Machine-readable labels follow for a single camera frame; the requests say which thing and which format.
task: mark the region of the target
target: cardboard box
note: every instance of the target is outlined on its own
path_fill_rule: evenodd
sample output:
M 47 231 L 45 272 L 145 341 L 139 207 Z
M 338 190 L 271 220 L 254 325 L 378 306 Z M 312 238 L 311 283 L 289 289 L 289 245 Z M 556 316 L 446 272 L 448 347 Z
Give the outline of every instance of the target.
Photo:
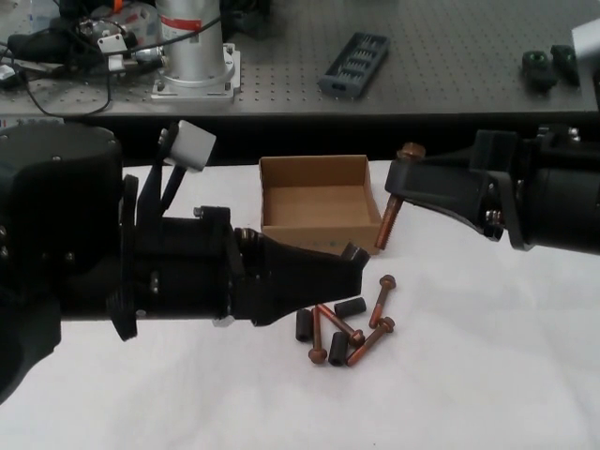
M 260 170 L 265 235 L 337 255 L 352 241 L 377 254 L 382 217 L 367 157 L 263 157 Z

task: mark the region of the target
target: white table surface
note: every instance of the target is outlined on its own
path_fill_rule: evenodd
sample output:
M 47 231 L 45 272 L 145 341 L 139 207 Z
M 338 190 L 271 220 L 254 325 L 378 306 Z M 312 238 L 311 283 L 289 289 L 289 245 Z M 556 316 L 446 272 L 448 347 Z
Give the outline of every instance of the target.
M 371 163 L 381 209 L 387 168 Z M 260 198 L 256 166 L 207 168 L 169 214 L 230 206 L 234 226 L 258 229 Z M 518 252 L 405 205 L 365 270 L 369 308 L 386 273 L 396 332 L 352 369 L 313 366 L 293 315 L 267 328 L 141 322 L 128 343 L 109 322 L 64 323 L 0 407 L 0 448 L 600 448 L 599 257 Z

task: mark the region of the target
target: screw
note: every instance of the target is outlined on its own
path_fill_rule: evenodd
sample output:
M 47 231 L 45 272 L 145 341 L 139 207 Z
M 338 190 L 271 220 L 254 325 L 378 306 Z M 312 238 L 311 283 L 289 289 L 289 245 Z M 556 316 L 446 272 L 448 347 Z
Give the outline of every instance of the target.
M 379 325 L 375 328 L 375 331 L 370 334 L 370 336 L 365 341 L 365 345 L 356 349 L 348 359 L 346 360 L 346 365 L 348 367 L 354 366 L 358 361 L 363 359 L 363 356 L 368 352 L 368 350 L 375 345 L 375 343 L 382 338 L 383 335 L 387 333 L 392 333 L 394 331 L 394 327 L 396 324 L 392 319 L 386 317 L 384 319 L 379 320 Z
M 371 319 L 368 321 L 368 326 L 373 330 L 379 325 L 379 320 L 383 314 L 383 307 L 385 306 L 387 295 L 390 293 L 390 291 L 396 288 L 396 279 L 391 275 L 384 275 L 382 279 L 379 280 L 379 284 L 382 285 L 382 289 L 379 292 L 379 297 L 377 297 L 377 303 L 375 304 L 375 308 L 371 314 Z
M 312 309 L 312 349 L 308 351 L 308 357 L 313 364 L 322 364 L 327 358 L 327 350 L 321 341 L 321 314 L 317 307 Z
M 158 272 L 152 272 L 150 274 L 150 292 L 153 295 L 158 295 L 160 293 L 160 281 L 158 279 Z
M 409 161 L 418 161 L 425 157 L 425 147 L 418 143 L 407 142 L 404 144 L 401 150 L 397 152 L 397 159 L 406 159 Z M 375 247 L 380 250 L 385 250 L 387 247 L 387 241 L 392 234 L 392 229 L 396 223 L 396 218 L 400 212 L 400 208 L 404 203 L 404 199 L 401 199 L 398 195 L 391 194 L 383 213 L 382 226 L 379 229 L 377 235 L 377 241 L 375 241 Z
M 504 224 L 503 212 L 497 209 L 489 209 L 486 211 L 486 223 L 493 227 L 501 227 Z
M 317 308 L 333 325 L 348 335 L 348 341 L 353 347 L 360 347 L 365 343 L 365 335 L 363 330 L 354 330 L 347 323 L 342 321 L 329 307 L 325 305 L 317 305 Z

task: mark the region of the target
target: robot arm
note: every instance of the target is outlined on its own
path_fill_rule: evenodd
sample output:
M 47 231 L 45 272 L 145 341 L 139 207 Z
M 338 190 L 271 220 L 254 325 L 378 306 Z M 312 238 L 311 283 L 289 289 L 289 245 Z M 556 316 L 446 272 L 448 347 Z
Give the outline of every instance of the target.
M 360 293 L 368 255 L 288 247 L 232 228 L 230 211 L 164 217 L 187 168 L 201 170 L 212 135 L 164 131 L 138 199 L 110 131 L 32 125 L 0 134 L 0 403 L 60 342 L 61 320 L 194 318 L 268 325 Z M 163 159 L 175 164 L 161 194 Z
M 385 189 L 513 248 L 600 254 L 600 145 L 565 126 L 536 138 L 479 131 L 473 147 L 422 162 L 398 159 Z

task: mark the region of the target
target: metal base plate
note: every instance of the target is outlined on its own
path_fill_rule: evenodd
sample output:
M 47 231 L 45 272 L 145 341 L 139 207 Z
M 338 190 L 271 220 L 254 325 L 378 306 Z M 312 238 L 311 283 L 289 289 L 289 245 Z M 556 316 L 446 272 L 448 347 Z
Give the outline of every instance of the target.
M 241 87 L 242 56 L 232 44 L 223 46 L 223 54 L 225 64 L 232 66 L 232 77 L 227 82 L 207 87 L 181 87 L 159 78 L 154 82 L 151 98 L 158 101 L 233 101 L 235 93 L 239 92 Z
M 22 0 L 0 40 L 28 33 Z M 206 117 L 582 113 L 595 110 L 566 83 L 548 95 L 520 77 L 528 50 L 571 44 L 571 30 L 600 17 L 597 0 L 274 0 L 268 36 L 232 38 L 244 54 L 233 103 L 153 101 L 156 75 L 119 80 L 104 115 Z M 363 96 L 324 95 L 317 82 L 356 31 L 387 36 L 389 54 Z M 53 113 L 87 113 L 106 98 L 102 80 L 31 83 Z M 40 115 L 23 91 L 0 92 L 0 117 Z

